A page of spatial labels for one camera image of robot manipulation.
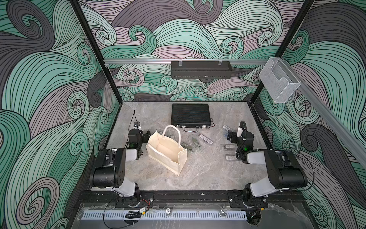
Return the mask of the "clear compass case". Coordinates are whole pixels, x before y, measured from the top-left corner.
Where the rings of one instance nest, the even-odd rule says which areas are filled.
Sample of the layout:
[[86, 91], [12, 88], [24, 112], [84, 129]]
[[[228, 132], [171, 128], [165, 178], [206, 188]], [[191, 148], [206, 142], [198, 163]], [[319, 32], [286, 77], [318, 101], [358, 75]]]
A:
[[225, 159], [226, 159], [226, 161], [237, 161], [238, 160], [236, 155], [225, 155]]
[[223, 144], [221, 148], [223, 150], [235, 150], [235, 144]]

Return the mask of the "cream canvas tote bag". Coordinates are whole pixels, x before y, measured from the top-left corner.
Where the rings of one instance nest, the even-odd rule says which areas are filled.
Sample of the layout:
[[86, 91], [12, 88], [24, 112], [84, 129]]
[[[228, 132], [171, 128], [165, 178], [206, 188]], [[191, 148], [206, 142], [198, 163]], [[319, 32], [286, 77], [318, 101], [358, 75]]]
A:
[[[165, 135], [169, 128], [177, 131], [178, 141]], [[162, 134], [155, 132], [150, 136], [146, 145], [148, 156], [179, 176], [188, 159], [187, 149], [181, 145], [181, 140], [180, 130], [168, 125]]]

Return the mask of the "white label compass case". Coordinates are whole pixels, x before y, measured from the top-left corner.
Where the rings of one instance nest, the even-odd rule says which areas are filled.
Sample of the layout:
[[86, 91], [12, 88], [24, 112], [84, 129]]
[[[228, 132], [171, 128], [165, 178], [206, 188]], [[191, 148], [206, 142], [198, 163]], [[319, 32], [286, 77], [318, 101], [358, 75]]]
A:
[[199, 138], [201, 138], [203, 141], [205, 141], [206, 143], [212, 145], [214, 142], [209, 139], [208, 137], [204, 136], [203, 134], [199, 134]]

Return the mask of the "green label compass case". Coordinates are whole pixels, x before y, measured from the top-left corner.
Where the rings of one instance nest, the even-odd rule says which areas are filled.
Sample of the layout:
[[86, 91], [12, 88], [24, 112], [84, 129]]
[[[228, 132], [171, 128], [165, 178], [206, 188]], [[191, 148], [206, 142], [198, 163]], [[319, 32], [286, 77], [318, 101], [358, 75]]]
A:
[[199, 143], [199, 141], [195, 138], [192, 137], [192, 142], [195, 145], [196, 148], [202, 148], [201, 144]]

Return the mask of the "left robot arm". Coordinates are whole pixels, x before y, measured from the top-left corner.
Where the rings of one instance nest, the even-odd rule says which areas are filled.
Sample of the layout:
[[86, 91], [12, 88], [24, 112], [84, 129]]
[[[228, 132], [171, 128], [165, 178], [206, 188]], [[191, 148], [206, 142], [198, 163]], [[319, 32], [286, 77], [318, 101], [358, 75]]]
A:
[[112, 191], [122, 198], [135, 198], [140, 201], [140, 189], [125, 177], [126, 162], [139, 160], [143, 144], [146, 144], [151, 132], [140, 129], [128, 132], [127, 146], [124, 148], [106, 148], [98, 152], [94, 171], [90, 174], [92, 191]]

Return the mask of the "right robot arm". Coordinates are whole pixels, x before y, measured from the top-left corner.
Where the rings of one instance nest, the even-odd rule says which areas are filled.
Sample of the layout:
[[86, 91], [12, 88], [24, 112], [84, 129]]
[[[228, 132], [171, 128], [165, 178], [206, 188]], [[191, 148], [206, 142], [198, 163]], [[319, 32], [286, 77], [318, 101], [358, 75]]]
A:
[[237, 145], [235, 158], [244, 164], [265, 165], [267, 175], [248, 183], [243, 191], [244, 201], [263, 198], [283, 190], [304, 188], [308, 184], [305, 172], [290, 150], [254, 149], [254, 134], [228, 132], [227, 140]]

